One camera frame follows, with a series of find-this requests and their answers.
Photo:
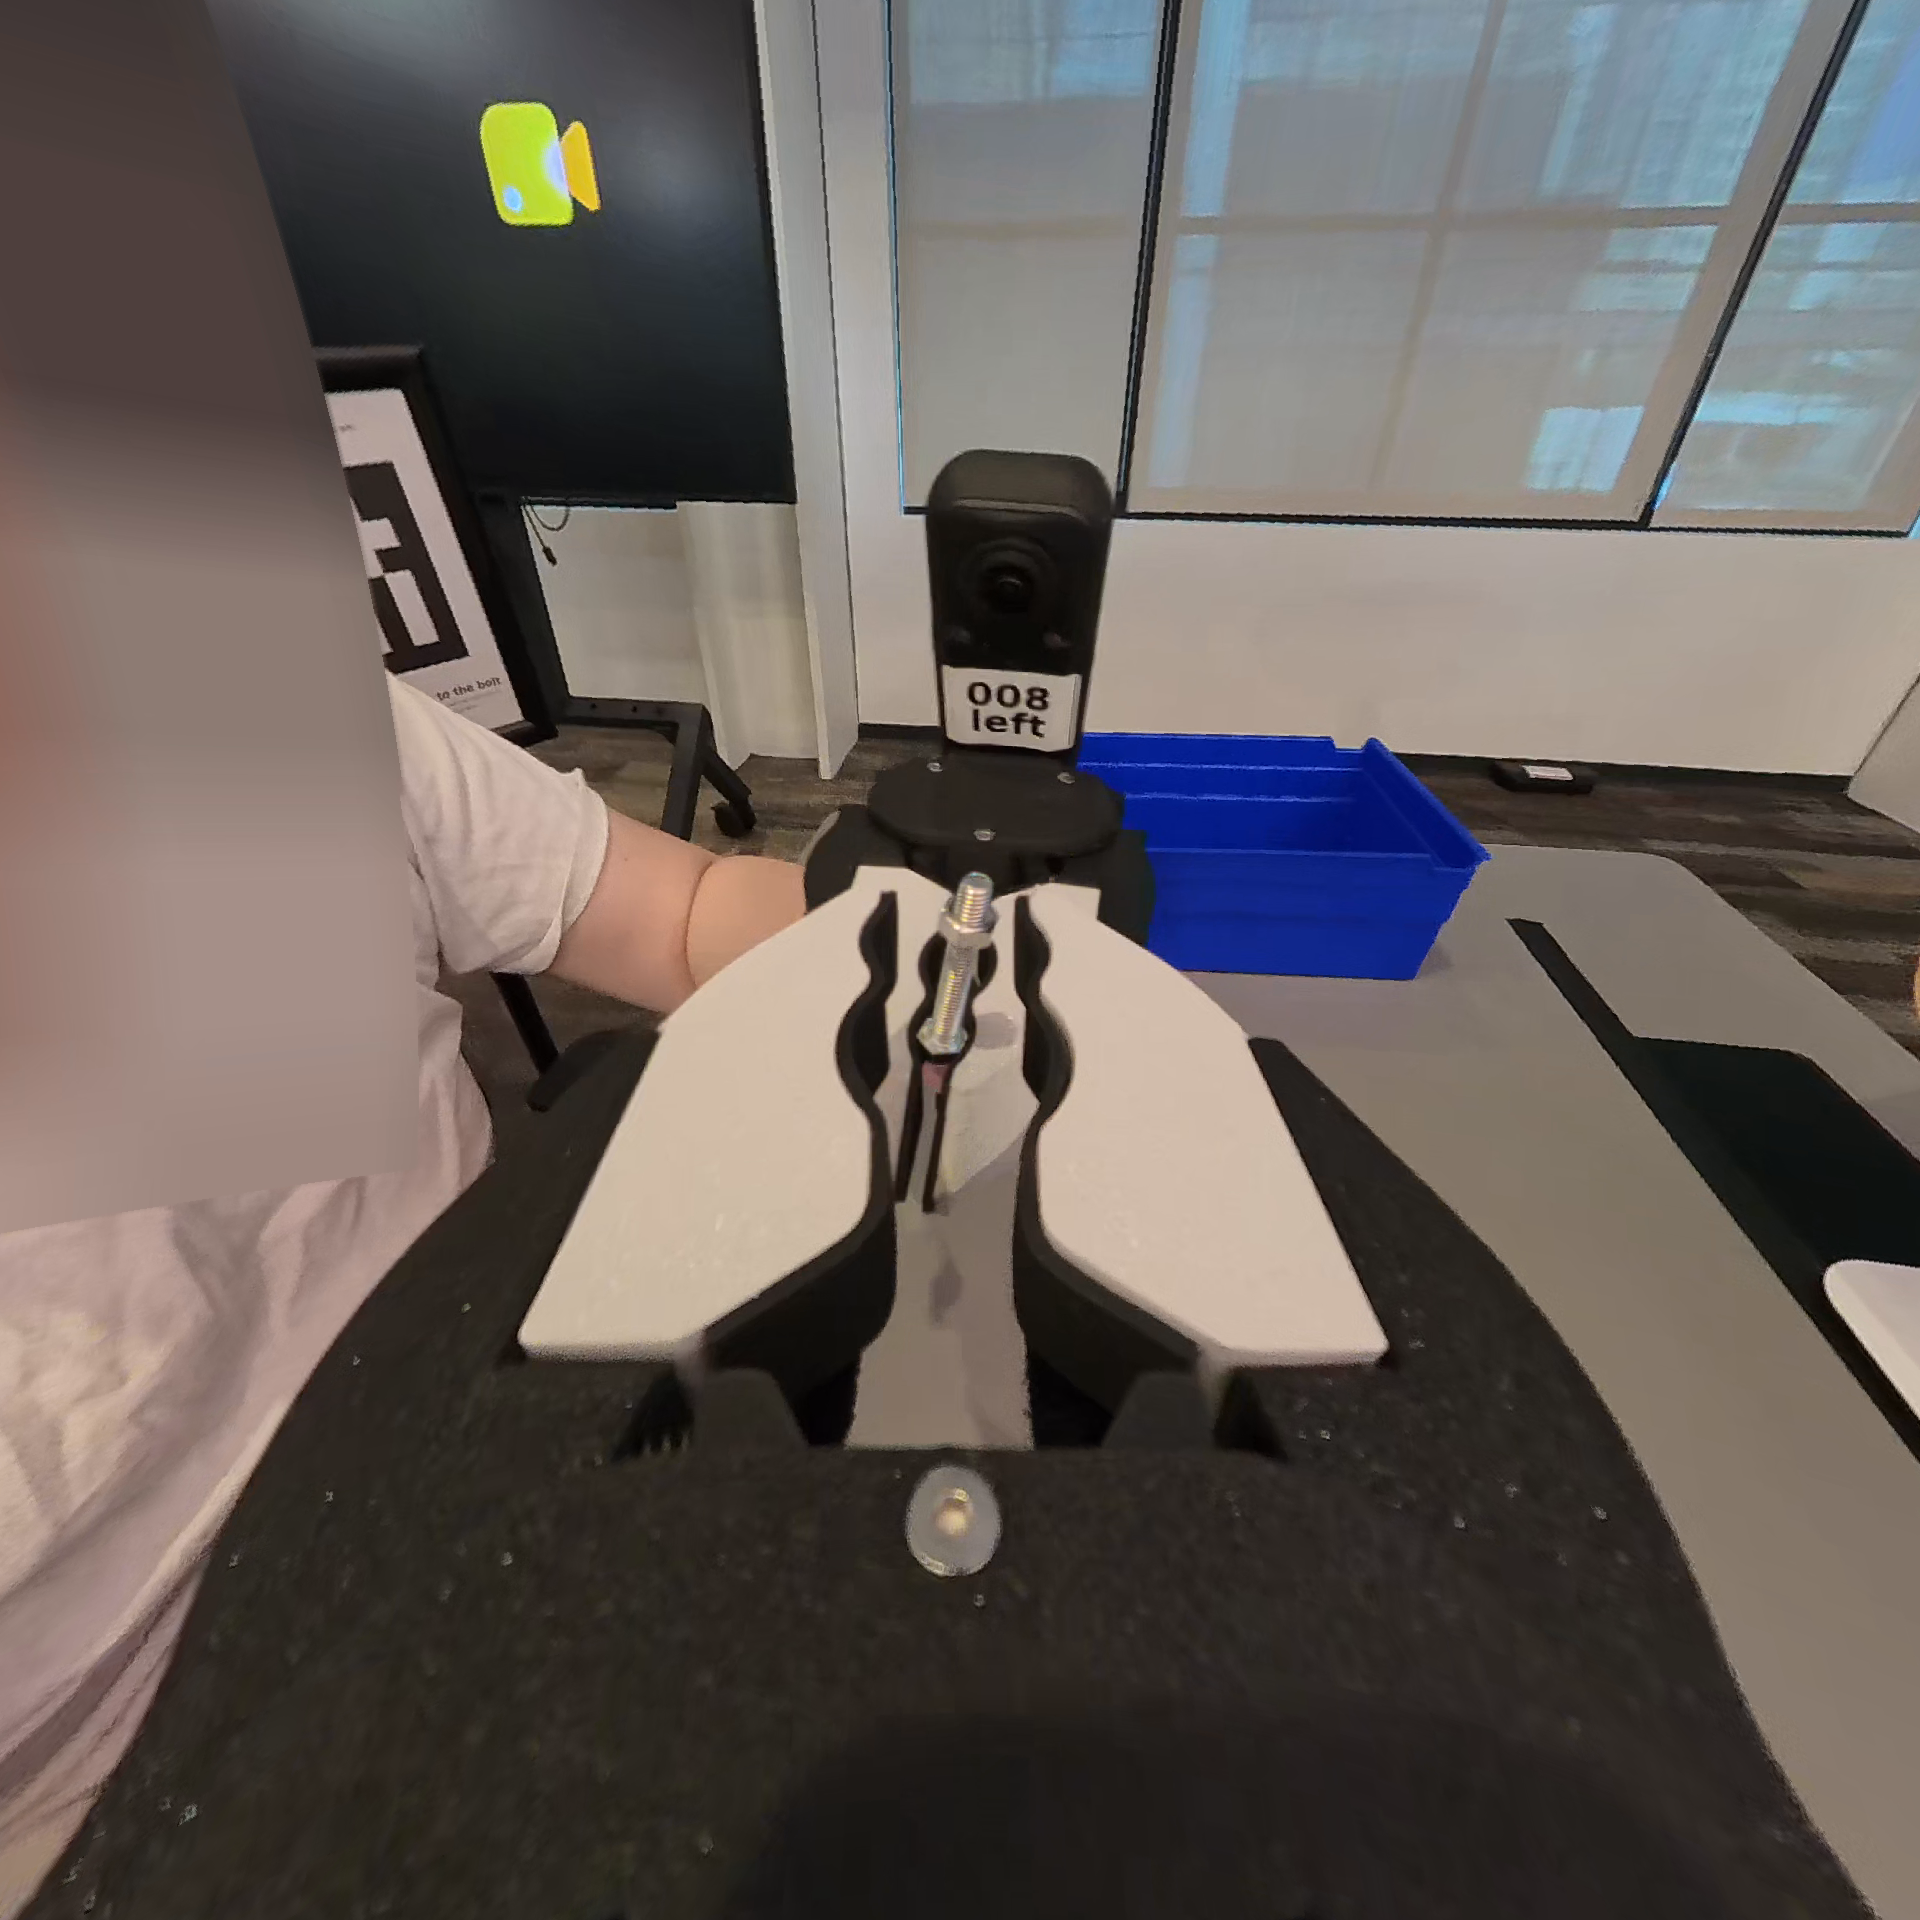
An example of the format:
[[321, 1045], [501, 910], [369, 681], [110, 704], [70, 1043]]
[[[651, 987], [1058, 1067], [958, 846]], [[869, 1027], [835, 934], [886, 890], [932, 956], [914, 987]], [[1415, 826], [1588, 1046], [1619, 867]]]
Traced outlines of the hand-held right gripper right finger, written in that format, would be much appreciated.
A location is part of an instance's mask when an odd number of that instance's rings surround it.
[[1097, 917], [1014, 899], [1036, 1098], [1014, 1310], [1065, 1379], [1373, 1365], [1386, 1333], [1242, 1027]]

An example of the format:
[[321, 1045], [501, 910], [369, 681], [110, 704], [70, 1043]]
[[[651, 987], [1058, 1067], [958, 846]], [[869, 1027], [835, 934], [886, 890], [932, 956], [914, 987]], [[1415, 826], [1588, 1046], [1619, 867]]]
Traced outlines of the black wheeled screen stand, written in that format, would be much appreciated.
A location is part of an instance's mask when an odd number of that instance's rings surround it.
[[698, 832], [702, 790], [711, 789], [711, 816], [729, 838], [757, 828], [753, 790], [724, 763], [714, 718], [699, 702], [587, 698], [569, 688], [559, 644], [537, 580], [533, 540], [522, 501], [484, 489], [473, 502], [487, 568], [487, 608], [522, 721], [508, 737], [535, 747], [564, 729], [641, 732], [669, 747], [660, 828], [686, 841]]

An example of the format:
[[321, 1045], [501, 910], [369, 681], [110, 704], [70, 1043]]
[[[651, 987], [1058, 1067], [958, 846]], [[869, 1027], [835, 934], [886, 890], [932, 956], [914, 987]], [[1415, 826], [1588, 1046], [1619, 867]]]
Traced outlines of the black framed white poster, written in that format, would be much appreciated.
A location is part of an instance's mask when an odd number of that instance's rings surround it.
[[522, 619], [414, 346], [317, 348], [382, 664], [518, 745], [555, 733]]

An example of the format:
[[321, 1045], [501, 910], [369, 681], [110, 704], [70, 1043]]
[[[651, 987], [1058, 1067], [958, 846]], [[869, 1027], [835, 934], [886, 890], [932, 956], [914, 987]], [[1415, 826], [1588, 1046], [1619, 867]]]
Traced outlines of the black wall screen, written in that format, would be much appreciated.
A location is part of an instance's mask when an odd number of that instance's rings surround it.
[[484, 489], [794, 497], [753, 5], [211, 5], [317, 348], [411, 346]]

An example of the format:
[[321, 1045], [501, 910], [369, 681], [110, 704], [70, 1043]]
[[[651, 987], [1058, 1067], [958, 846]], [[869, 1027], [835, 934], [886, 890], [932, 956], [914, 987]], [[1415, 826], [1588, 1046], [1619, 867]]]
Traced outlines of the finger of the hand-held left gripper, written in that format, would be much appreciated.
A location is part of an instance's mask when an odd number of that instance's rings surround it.
[[925, 938], [914, 952], [914, 1004], [905, 1017], [901, 1046], [897, 1050], [902, 1067], [902, 1107], [897, 1128], [894, 1155], [894, 1203], [905, 1205], [914, 1192], [917, 1166], [922, 1158], [922, 1144], [927, 1122], [927, 1054], [922, 1043], [922, 1029], [932, 1002], [932, 938]]
[[991, 968], [977, 970], [972, 1045], [950, 1075], [943, 1121], [943, 1205], [1018, 1149], [1036, 1098], [1025, 1080], [1025, 1004], [1018, 990], [1018, 900], [996, 900]]

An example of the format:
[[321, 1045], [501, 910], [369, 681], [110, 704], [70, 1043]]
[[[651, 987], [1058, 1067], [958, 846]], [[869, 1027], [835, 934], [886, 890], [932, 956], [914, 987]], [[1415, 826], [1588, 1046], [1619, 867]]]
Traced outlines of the window with roller blind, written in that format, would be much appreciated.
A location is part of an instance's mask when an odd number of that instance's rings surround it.
[[1915, 5], [890, 5], [901, 497], [1915, 533]]

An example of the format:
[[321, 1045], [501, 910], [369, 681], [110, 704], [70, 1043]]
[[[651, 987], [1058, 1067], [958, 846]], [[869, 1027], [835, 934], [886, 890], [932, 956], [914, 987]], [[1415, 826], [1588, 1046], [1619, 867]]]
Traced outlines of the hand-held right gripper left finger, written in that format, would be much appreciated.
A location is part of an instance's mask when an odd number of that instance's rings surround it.
[[658, 1029], [543, 1282], [531, 1360], [843, 1369], [897, 1296], [878, 1090], [899, 890], [841, 897], [709, 978]]

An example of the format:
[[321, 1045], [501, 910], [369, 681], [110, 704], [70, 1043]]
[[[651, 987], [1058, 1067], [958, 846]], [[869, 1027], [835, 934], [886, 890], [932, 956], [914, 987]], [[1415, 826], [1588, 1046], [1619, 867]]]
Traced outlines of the black office chair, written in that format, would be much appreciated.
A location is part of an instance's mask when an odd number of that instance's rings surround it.
[[589, 1034], [559, 1046], [539, 1011], [533, 984], [516, 973], [490, 977], [535, 1067], [535, 1084], [525, 1096], [533, 1114], [551, 1114], [623, 1041], [621, 1032]]

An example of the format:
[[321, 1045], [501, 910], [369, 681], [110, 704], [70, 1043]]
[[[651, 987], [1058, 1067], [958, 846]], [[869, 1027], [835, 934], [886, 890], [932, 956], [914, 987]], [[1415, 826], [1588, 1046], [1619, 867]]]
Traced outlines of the white stand base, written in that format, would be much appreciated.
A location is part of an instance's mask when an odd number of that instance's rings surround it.
[[1918, 1266], [1843, 1259], [1827, 1269], [1822, 1285], [1854, 1342], [1918, 1416]]

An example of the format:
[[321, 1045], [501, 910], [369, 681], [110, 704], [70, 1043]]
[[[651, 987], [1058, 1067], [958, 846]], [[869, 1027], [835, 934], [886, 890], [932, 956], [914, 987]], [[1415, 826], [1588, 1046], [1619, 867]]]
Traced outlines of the slim silver bolt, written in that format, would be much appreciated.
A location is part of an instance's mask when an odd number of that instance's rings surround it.
[[[991, 878], [983, 870], [964, 874], [961, 883], [955, 883], [955, 886], [950, 890], [941, 917], [972, 926], [991, 924], [994, 930], [996, 905]], [[939, 958], [939, 970], [932, 984], [931, 1013], [918, 1034], [931, 1062], [954, 1062], [969, 1050], [969, 1008], [981, 970], [979, 956], [979, 968], [974, 973], [943, 973]]]

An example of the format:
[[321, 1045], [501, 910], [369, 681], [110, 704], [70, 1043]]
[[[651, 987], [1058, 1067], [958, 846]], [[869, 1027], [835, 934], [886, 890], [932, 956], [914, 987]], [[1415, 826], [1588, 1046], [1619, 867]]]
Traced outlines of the blue plastic bin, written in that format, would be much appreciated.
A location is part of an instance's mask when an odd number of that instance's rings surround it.
[[1148, 946], [1191, 973], [1415, 978], [1485, 846], [1381, 740], [1091, 733], [1156, 881]]

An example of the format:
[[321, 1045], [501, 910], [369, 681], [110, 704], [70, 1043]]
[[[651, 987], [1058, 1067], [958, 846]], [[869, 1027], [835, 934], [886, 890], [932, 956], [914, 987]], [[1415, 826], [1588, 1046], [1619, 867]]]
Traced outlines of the person's left forearm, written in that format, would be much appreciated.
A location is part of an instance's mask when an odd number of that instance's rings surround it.
[[662, 1017], [804, 910], [801, 864], [714, 856], [610, 812], [599, 876], [548, 973]]

